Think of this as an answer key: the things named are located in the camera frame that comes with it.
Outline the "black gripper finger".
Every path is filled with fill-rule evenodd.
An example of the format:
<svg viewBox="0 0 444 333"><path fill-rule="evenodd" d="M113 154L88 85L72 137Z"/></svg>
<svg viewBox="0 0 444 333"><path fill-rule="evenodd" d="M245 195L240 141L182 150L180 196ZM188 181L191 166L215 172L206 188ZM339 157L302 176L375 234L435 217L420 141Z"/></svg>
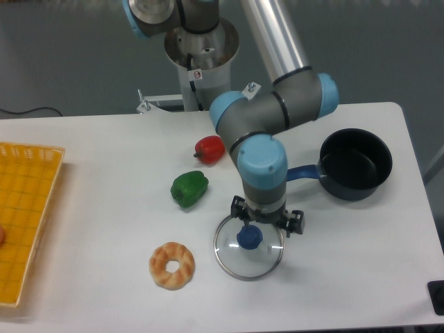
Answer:
<svg viewBox="0 0 444 333"><path fill-rule="evenodd" d="M290 238L292 234L302 235L305 229L305 215L301 210L285 211L276 226L285 232L286 238Z"/></svg>
<svg viewBox="0 0 444 333"><path fill-rule="evenodd" d="M230 217L239 219L244 223L244 229L247 230L251 221L246 200L240 196L234 196L230 206Z"/></svg>

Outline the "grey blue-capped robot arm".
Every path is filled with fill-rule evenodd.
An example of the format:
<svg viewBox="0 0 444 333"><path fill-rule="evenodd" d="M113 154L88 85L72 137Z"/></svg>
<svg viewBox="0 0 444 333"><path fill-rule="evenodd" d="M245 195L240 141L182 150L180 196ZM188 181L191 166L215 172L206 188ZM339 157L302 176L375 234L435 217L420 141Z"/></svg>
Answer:
<svg viewBox="0 0 444 333"><path fill-rule="evenodd" d="M285 206L287 155L274 135L335 111L338 89L329 75L312 70L283 1L241 5L273 85L254 97L230 88L240 42L218 1L124 1L123 8L135 33L164 34L185 109L209 111L244 187L232 217L302 234L302 214Z"/></svg>

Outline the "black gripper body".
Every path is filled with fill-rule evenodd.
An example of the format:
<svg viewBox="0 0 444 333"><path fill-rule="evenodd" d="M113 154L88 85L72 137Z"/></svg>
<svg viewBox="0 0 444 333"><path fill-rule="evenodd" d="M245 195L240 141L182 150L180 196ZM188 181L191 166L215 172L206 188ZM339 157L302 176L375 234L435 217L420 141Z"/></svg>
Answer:
<svg viewBox="0 0 444 333"><path fill-rule="evenodd" d="M252 201L246 201L245 223L259 222L264 224L276 224L281 221L286 212L286 201L260 205Z"/></svg>

